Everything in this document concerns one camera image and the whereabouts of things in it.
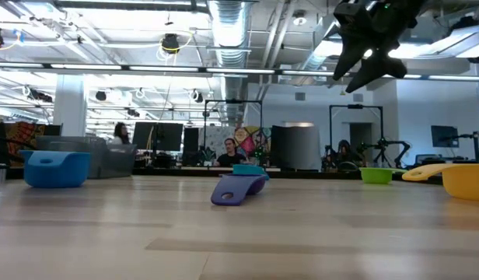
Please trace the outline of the dark wall monitor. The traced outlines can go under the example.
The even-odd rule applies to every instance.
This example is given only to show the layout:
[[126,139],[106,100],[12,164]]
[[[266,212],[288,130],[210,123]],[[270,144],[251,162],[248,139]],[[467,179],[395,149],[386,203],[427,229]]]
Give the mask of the dark wall monitor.
[[431,126],[432,146],[436,148],[458,148],[458,131],[451,126]]

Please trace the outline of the purple measuring cup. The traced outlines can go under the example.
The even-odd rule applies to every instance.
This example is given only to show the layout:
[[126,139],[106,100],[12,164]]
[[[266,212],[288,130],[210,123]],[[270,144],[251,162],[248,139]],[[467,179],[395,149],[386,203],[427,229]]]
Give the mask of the purple measuring cup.
[[211,202],[219,206],[240,206],[245,198],[264,189],[268,179],[261,174],[223,174],[211,195]]

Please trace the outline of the black computer monitor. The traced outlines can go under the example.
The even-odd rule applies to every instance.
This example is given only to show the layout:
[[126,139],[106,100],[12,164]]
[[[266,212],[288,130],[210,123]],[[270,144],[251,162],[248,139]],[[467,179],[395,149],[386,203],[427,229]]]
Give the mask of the black computer monitor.
[[179,152],[183,129],[178,123],[137,122],[132,143],[140,150]]

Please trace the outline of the long ceiling light strip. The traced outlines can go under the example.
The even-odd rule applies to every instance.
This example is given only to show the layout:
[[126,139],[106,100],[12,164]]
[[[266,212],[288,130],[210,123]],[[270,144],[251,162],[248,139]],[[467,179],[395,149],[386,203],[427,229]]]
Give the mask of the long ceiling light strip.
[[208,68],[208,67],[180,67],[172,65],[89,65],[89,64],[51,64],[51,63],[30,63],[15,61],[0,61],[0,69],[31,71],[31,72],[53,72],[70,73],[80,72],[89,74],[115,74],[115,75],[156,75],[157,73],[178,73],[191,75],[288,75],[306,77],[332,77],[333,72],[329,71],[306,71],[286,69],[258,69],[258,68]]

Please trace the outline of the blue measuring cup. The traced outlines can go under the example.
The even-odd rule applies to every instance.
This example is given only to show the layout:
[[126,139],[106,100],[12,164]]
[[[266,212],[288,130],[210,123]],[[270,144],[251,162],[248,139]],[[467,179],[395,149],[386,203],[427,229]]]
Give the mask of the blue measuring cup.
[[81,187],[89,176],[88,152],[20,150],[24,158],[23,179],[33,188]]

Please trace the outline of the person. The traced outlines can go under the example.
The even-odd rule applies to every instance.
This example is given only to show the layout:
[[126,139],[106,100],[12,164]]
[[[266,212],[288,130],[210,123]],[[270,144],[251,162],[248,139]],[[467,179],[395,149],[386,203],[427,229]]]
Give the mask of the person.
[[231,167],[236,164],[248,163],[246,157],[236,151],[236,143],[233,138],[227,138],[224,144],[226,152],[214,161],[213,166]]
[[347,140],[339,141],[334,163],[339,172],[357,171],[360,167],[365,166],[363,158],[351,150]]
[[129,145],[130,139],[125,123],[118,122],[114,128],[114,137],[110,141],[114,145]]

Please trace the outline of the green measuring cup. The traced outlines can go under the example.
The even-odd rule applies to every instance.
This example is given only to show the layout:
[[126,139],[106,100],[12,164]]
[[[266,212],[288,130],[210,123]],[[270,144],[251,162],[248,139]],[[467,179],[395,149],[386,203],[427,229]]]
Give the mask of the green measuring cup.
[[361,167],[361,178],[365,184],[388,184],[395,173],[406,173],[406,170],[379,167]]

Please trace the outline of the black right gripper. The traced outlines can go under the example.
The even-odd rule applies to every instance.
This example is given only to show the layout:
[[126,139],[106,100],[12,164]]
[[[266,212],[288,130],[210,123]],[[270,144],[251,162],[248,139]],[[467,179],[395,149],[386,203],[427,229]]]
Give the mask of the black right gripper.
[[346,93],[352,93],[385,75],[402,79],[407,74],[405,64],[398,58],[391,58],[388,53],[400,46],[399,38],[406,29],[413,29],[418,24],[416,17],[427,1],[368,0],[364,7],[371,20],[365,35],[369,41],[342,38],[342,52],[334,70],[333,80],[337,81],[343,77],[368,53],[373,54],[362,59],[361,68],[353,75],[345,89]]

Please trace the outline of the colourful patterned fabric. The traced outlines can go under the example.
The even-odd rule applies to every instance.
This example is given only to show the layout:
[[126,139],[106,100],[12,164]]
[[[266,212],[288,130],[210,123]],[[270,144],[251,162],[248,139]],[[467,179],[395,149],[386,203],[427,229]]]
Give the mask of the colourful patterned fabric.
[[11,167],[23,166],[23,157],[19,151],[35,149],[37,147],[36,137],[44,135],[45,129],[45,124],[26,122],[5,124],[6,148]]

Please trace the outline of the grey rounded partition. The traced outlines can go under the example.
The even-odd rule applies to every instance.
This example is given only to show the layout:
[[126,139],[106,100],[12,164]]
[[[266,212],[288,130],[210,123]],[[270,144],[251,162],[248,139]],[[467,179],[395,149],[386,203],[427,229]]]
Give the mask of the grey rounded partition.
[[272,166],[291,170],[321,170],[318,127],[271,128],[270,162]]

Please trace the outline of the black ceiling-mounted device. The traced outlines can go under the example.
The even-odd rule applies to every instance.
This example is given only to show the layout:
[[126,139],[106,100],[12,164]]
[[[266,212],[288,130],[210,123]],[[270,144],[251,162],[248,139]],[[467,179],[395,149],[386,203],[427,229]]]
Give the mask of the black ceiling-mounted device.
[[161,40],[161,48],[167,54],[177,54],[180,51],[178,36],[175,33],[166,33]]

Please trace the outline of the silver ventilation duct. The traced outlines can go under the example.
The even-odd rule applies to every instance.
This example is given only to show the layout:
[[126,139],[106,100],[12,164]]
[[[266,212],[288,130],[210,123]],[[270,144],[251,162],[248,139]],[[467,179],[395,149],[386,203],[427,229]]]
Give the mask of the silver ventilation duct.
[[[246,0],[208,0],[209,12],[212,16],[212,36],[215,52],[220,68],[245,68],[248,43],[248,23],[253,3]],[[223,100],[245,100],[246,82],[244,78],[221,77],[221,93]],[[223,121],[229,126],[242,122],[244,105],[225,104]]]

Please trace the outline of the teal measuring cup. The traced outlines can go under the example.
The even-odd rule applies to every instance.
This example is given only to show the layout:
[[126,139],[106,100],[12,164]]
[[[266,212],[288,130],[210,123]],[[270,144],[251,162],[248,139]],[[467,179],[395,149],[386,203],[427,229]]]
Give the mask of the teal measuring cup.
[[266,180],[269,180],[265,169],[261,166],[249,165],[249,164],[235,164],[233,165],[233,174],[236,175],[263,175]]

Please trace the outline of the black background rig frame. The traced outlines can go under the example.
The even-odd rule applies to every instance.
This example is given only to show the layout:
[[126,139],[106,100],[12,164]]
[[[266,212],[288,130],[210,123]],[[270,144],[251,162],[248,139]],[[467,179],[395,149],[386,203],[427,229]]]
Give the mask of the black background rig frame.
[[376,158],[373,160],[374,163],[378,162],[379,158],[381,159],[381,162],[386,161],[386,157],[384,156],[385,152],[385,145],[384,145],[384,123],[383,123],[383,107],[382,106],[366,106],[366,105],[361,105],[361,104],[349,104],[349,105],[330,105],[329,106],[329,129],[330,129],[330,144],[326,147],[327,150],[330,150],[330,161],[335,165],[338,166],[340,163],[343,163],[343,160],[339,158],[341,155],[341,151],[333,150],[333,118],[334,115],[332,114],[332,110],[335,108],[347,108],[349,110],[363,110],[364,108],[367,108],[373,112],[373,109],[377,109],[379,111],[379,129],[380,129],[380,137],[379,140],[376,144],[361,144],[359,146],[360,152],[363,152],[366,149],[378,149],[380,153],[376,156]]
[[207,120],[210,115],[210,112],[212,112],[212,109],[208,110],[208,104],[209,103],[225,103],[225,104],[242,104],[244,105],[245,103],[257,103],[260,105],[260,129],[264,128],[264,117],[263,117],[263,101],[262,100],[237,100],[237,99],[226,99],[226,100],[204,100],[205,102],[205,108],[203,110],[203,118],[204,118],[204,134],[203,134],[203,148],[207,148]]

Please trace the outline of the yellow measuring cup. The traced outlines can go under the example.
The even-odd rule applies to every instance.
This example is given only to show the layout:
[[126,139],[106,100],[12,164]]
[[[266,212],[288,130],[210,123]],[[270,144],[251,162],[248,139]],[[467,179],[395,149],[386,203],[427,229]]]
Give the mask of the yellow measuring cup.
[[408,170],[403,180],[422,181],[434,175],[442,175],[446,192],[459,199],[479,201],[479,163],[438,163]]

